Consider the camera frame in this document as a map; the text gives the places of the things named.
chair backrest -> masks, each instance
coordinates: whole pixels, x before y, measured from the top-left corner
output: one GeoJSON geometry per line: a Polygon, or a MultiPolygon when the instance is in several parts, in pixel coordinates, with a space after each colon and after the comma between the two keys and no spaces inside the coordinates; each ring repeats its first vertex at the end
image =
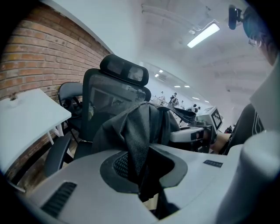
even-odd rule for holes
{"type": "Polygon", "coordinates": [[[100,126],[129,107],[149,101],[146,68],[116,55],[106,56],[100,69],[89,69],[83,81],[82,125],[79,137],[92,141],[100,126]]]}
{"type": "Polygon", "coordinates": [[[79,82],[66,82],[63,83],[58,89],[58,100],[60,105],[67,97],[82,96],[83,84],[79,82]]]}

black chair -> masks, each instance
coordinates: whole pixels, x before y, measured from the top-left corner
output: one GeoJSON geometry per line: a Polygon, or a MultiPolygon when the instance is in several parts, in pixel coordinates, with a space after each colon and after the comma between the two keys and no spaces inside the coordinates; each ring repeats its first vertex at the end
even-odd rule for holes
{"type": "MultiPolygon", "coordinates": [[[[67,98],[77,97],[83,95],[83,84],[79,82],[66,82],[63,83],[58,89],[59,104],[63,106],[63,101],[67,98]]],[[[70,132],[78,143],[76,137],[72,132],[72,128],[78,132],[81,130],[82,119],[81,118],[69,118],[65,121],[68,125],[70,132]]]]}
{"type": "MultiPolygon", "coordinates": [[[[139,102],[149,101],[151,92],[145,87],[149,80],[146,68],[119,58],[106,56],[100,69],[89,69],[83,81],[83,110],[80,141],[74,160],[92,154],[93,138],[100,126],[139,102]]],[[[45,174],[50,176],[62,167],[70,137],[60,137],[45,161],[45,174]]]]}

chair armrest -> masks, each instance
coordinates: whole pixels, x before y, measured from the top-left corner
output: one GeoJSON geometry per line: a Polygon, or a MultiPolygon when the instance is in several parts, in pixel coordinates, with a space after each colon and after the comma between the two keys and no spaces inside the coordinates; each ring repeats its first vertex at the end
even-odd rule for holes
{"type": "Polygon", "coordinates": [[[46,177],[54,174],[62,168],[67,149],[71,142],[71,136],[59,137],[49,150],[44,165],[44,173],[46,177]]]}

vent grille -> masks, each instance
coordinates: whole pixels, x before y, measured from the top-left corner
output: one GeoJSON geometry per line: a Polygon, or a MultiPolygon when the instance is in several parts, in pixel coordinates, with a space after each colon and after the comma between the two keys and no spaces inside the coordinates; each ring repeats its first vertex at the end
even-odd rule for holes
{"type": "Polygon", "coordinates": [[[52,217],[57,218],[76,186],[77,184],[71,182],[63,183],[41,209],[52,217]]]}

brick wall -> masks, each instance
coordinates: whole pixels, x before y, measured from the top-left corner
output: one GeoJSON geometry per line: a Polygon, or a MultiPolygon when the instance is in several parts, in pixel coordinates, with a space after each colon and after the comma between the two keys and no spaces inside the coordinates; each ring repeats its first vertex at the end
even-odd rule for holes
{"type": "MultiPolygon", "coordinates": [[[[41,3],[16,27],[4,50],[0,99],[13,92],[41,88],[58,101],[57,91],[62,83],[82,83],[85,71],[99,68],[108,54],[85,30],[41,3]]],[[[45,136],[38,140],[6,174],[11,178],[15,169],[47,142],[45,136]]]]}

